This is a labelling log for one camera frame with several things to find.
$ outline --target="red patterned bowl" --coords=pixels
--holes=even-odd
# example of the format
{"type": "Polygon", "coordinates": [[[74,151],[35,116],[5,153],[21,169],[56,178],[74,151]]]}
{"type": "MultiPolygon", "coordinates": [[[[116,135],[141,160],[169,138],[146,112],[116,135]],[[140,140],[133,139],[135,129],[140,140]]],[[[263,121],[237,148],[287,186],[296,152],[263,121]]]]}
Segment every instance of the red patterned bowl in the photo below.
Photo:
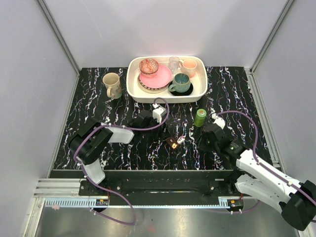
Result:
{"type": "Polygon", "coordinates": [[[147,58],[140,62],[139,69],[144,75],[152,77],[157,73],[159,69],[159,63],[154,59],[147,58]]]}

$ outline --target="cup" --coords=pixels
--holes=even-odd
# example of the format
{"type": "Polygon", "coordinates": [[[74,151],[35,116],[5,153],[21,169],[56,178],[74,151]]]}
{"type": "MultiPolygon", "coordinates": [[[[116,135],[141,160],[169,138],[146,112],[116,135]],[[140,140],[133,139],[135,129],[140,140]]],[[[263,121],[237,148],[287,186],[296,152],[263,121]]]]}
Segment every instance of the cup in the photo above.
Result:
{"type": "Polygon", "coordinates": [[[122,96],[122,88],[120,86],[118,74],[108,73],[103,77],[102,81],[107,88],[108,97],[119,99],[122,96]]]}
{"type": "Polygon", "coordinates": [[[172,85],[169,86],[169,91],[177,91],[179,93],[184,93],[189,90],[191,86],[190,78],[184,73],[178,73],[174,76],[172,85]]]}
{"type": "Polygon", "coordinates": [[[196,60],[188,58],[186,60],[180,60],[181,72],[189,75],[190,78],[194,77],[197,71],[198,63],[196,60]]]}
{"type": "Polygon", "coordinates": [[[169,58],[169,69],[172,74],[176,74],[180,67],[179,65],[180,59],[178,57],[170,57],[169,58]]]}

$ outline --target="marble tabletop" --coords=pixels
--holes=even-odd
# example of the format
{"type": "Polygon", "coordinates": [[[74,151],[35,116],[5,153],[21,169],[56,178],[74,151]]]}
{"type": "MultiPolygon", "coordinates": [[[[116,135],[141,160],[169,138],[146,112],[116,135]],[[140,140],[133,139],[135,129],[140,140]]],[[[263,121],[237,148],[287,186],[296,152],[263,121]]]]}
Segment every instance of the marble tabletop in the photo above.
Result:
{"type": "MultiPolygon", "coordinates": [[[[268,146],[247,76],[243,67],[206,67],[208,90],[195,103],[170,104],[170,116],[165,133],[157,138],[150,134],[139,134],[130,144],[108,144],[100,160],[106,170],[214,170],[227,169],[227,165],[216,153],[205,153],[198,149],[197,140],[201,128],[194,126],[198,109],[207,111],[204,125],[210,123],[211,112],[239,110],[249,115],[258,125],[259,141],[257,154],[271,162],[268,146]],[[185,136],[181,146],[172,150],[166,136],[185,136]]],[[[62,140],[53,169],[78,169],[73,154],[67,146],[69,138],[88,118],[104,123],[127,125],[141,110],[152,111],[150,104],[135,102],[126,91],[127,68],[83,68],[71,104],[62,140]],[[120,76],[123,95],[117,100],[107,97],[102,77],[114,72],[120,76]]],[[[240,115],[224,115],[225,133],[252,146],[255,130],[248,120],[240,115]]]]}

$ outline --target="metal floor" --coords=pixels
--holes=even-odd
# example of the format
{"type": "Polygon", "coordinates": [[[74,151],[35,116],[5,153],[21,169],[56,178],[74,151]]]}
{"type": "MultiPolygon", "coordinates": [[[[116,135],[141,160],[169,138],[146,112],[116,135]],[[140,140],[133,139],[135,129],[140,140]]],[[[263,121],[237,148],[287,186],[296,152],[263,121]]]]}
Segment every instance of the metal floor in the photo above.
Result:
{"type": "MultiPolygon", "coordinates": [[[[255,202],[245,200],[248,209],[255,202]]],[[[129,209],[108,209],[131,221],[129,209]]],[[[84,208],[44,208],[36,237],[298,237],[271,207],[261,203],[244,214],[217,214],[202,209],[136,209],[137,225],[124,226],[84,208]]]]}

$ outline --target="green can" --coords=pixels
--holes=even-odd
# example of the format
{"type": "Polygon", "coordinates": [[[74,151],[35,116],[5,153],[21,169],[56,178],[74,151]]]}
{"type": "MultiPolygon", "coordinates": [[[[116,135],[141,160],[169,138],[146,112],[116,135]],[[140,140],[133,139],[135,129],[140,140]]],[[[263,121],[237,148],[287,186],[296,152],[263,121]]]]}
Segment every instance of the green can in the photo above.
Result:
{"type": "Polygon", "coordinates": [[[206,118],[206,111],[204,109],[199,109],[197,111],[196,119],[194,120],[194,125],[197,127],[201,127],[206,118]]]}

